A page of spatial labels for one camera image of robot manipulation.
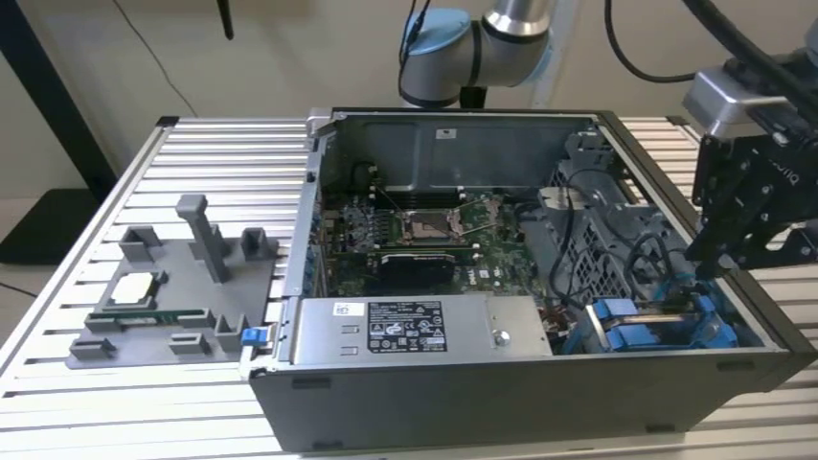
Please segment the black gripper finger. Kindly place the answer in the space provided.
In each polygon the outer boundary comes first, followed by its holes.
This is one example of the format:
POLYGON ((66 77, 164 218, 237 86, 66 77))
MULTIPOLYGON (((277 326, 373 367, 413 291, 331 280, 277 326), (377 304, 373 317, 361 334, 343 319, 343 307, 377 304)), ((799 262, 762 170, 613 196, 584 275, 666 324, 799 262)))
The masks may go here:
POLYGON ((718 259, 735 239, 732 223, 735 212, 730 200, 746 176, 746 164, 734 154, 734 142, 704 135, 700 141, 694 174, 692 203, 700 208, 699 228, 684 257, 696 262, 698 279, 712 279, 720 268, 718 259))
POLYGON ((816 224, 791 229, 778 249, 768 249, 772 237, 784 231, 784 226, 760 227, 748 234, 730 253, 740 269, 780 268, 816 263, 816 224))

